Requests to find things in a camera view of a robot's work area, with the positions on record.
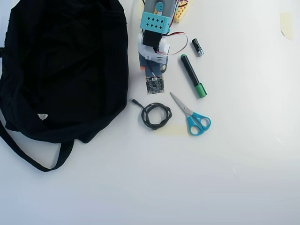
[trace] black bag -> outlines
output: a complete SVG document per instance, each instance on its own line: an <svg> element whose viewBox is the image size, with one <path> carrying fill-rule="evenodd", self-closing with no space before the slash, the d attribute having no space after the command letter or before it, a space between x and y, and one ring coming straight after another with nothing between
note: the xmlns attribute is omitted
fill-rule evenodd
<svg viewBox="0 0 300 225"><path fill-rule="evenodd" d="M3 140L41 171L62 166L75 139L88 143L126 106L128 34L118 0L21 0L1 51L6 128L61 143L56 166L47 169L0 123Z"/></svg>

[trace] circuit board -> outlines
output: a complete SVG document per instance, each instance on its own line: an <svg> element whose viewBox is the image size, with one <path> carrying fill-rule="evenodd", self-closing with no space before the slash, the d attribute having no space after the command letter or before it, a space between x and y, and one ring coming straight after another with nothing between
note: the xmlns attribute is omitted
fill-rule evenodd
<svg viewBox="0 0 300 225"><path fill-rule="evenodd" d="M163 76L156 76L156 77L147 77L147 92L148 95L164 93L165 86L164 86L164 77Z"/></svg>

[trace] scissor blade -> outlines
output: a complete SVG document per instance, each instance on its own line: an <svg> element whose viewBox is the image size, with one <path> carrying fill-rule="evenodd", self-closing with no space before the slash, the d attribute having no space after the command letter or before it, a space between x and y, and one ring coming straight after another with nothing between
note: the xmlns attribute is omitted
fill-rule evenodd
<svg viewBox="0 0 300 225"><path fill-rule="evenodd" d="M193 112L189 108L187 108L186 105L183 104L183 102L181 102L179 100L179 98L177 98L172 92L170 92L170 95L172 96L174 101L177 103L177 105L179 105L179 107L183 110L184 113L189 114L189 115L193 114Z"/></svg>

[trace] bag strap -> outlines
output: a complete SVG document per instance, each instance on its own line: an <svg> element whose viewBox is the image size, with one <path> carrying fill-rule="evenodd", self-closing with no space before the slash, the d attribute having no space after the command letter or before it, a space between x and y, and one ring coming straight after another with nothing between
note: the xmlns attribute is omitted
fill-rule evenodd
<svg viewBox="0 0 300 225"><path fill-rule="evenodd" d="M71 151L72 151L72 148L74 145L74 141L62 143L60 146L60 153L59 153L58 160L57 160L55 167L52 169L48 169L46 167L43 167L38 162L34 161L32 158L30 158L28 155L25 154L25 152L23 152L20 149L20 147L15 143L15 141L12 139L12 137L8 134L8 132L6 131L6 129L4 128L4 126L2 125L1 122L0 122L0 136L3 138L3 140L11 147L11 149L18 156L20 156L21 158L26 160L28 163L33 165L35 168L37 168L43 172L49 172L49 171L60 168L65 163L65 161L69 157L69 155L71 154Z"/></svg>

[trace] teal block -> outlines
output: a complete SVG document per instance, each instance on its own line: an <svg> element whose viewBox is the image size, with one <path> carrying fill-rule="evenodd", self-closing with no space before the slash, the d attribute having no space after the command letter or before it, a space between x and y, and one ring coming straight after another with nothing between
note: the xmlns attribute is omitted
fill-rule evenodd
<svg viewBox="0 0 300 225"><path fill-rule="evenodd" d="M166 34L170 31L171 18L154 13L142 13L141 29Z"/></svg>

